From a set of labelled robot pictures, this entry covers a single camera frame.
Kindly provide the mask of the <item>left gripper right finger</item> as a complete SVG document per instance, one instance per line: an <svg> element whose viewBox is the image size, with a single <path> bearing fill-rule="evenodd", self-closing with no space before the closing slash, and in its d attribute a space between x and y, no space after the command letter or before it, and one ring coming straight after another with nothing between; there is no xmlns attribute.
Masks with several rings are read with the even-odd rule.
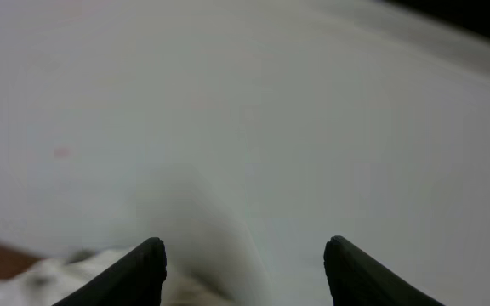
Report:
<svg viewBox="0 0 490 306"><path fill-rule="evenodd" d="M323 261L335 306L442 306L343 236L327 242Z"/></svg>

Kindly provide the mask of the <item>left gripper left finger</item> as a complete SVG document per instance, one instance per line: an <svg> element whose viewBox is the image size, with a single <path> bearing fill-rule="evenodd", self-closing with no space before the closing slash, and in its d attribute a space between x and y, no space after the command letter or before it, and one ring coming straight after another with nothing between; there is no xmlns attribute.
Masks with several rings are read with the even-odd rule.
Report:
<svg viewBox="0 0 490 306"><path fill-rule="evenodd" d="M164 243L152 237L54 306L160 306L166 278Z"/></svg>

